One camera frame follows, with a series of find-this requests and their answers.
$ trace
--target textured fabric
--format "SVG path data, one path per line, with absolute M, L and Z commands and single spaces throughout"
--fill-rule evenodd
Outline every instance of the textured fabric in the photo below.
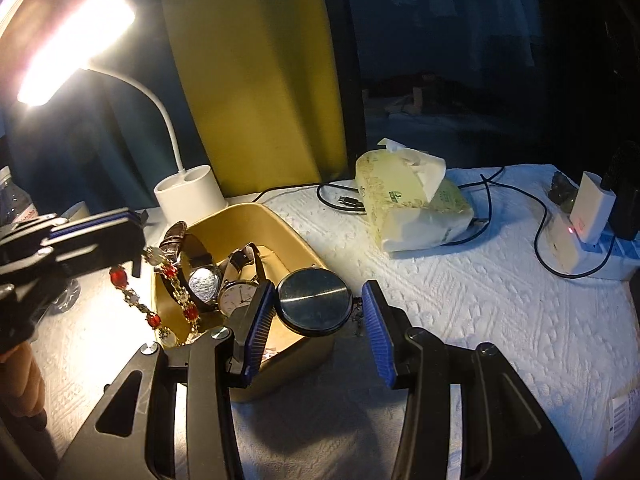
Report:
M 162 7 L 182 88 L 225 195 L 344 172 L 324 0 L 162 0 Z

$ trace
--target wristwatch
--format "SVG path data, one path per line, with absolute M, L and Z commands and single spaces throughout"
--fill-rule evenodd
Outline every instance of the wristwatch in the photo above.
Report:
M 191 299 L 201 312 L 216 309 L 218 291 L 222 284 L 222 272 L 213 261 L 197 236 L 187 233 L 185 222 L 176 222 L 169 227 L 160 243 L 160 248 L 167 259 L 178 269 L 178 279 L 190 293 Z M 191 269 L 188 277 L 184 275 L 182 258 L 186 257 Z M 162 282 L 169 294 L 171 283 L 163 276 Z
M 242 268 L 253 263 L 255 263 L 255 277 L 252 280 L 238 280 Z M 254 298 L 258 284 L 265 279 L 260 251 L 255 244 L 248 244 L 242 249 L 235 250 L 229 256 L 223 284 L 218 293 L 220 312 L 228 317 L 239 306 L 249 304 Z

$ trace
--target lamp head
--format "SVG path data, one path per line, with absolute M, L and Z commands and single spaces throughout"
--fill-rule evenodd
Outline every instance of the lamp head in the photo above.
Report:
M 43 105 L 78 68 L 112 45 L 134 20 L 125 0 L 85 0 L 31 60 L 18 101 Z

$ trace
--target bracelet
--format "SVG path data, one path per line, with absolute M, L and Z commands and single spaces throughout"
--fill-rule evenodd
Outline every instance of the bracelet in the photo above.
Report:
M 142 314 L 146 315 L 146 322 L 153 329 L 158 331 L 158 335 L 160 337 L 160 341 L 162 342 L 162 346 L 166 348 L 172 348 L 176 346 L 177 338 L 175 334 L 168 329 L 167 327 L 162 325 L 162 319 L 160 316 L 156 314 L 153 310 L 151 310 L 144 303 L 140 303 L 140 297 L 136 294 L 136 291 L 129 287 L 129 280 L 127 278 L 127 271 L 124 270 L 123 266 L 113 266 L 109 270 L 109 278 L 111 280 L 111 284 L 121 290 L 124 294 L 124 300 L 127 302 L 129 306 L 134 306 L 138 309 Z
M 189 291 L 180 283 L 177 267 L 169 261 L 164 251 L 158 247 L 145 248 L 142 252 L 142 257 L 149 265 L 157 267 L 162 275 L 171 283 L 174 300 L 180 305 L 184 318 L 191 325 L 191 331 L 197 332 L 200 313 L 195 303 L 191 300 Z

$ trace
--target barcode label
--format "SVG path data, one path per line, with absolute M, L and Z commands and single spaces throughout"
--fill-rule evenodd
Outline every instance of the barcode label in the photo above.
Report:
M 610 428 L 607 454 L 626 439 L 640 415 L 640 390 L 631 390 L 622 397 L 611 399 Z

